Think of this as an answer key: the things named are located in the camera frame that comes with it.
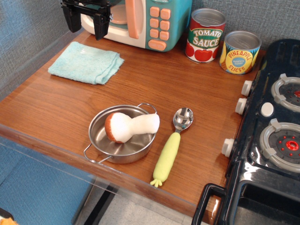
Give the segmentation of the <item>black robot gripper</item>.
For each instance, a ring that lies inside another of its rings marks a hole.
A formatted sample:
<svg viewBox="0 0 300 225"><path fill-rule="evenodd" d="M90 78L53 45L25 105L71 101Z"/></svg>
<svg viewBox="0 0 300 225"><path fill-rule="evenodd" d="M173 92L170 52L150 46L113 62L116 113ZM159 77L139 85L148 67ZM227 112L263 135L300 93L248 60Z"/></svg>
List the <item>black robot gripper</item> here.
<svg viewBox="0 0 300 225"><path fill-rule="evenodd" d="M109 21L112 17L111 3L107 0L63 0L63 14L69 30L75 33L81 29L80 14L92 16L96 40L108 33Z"/></svg>

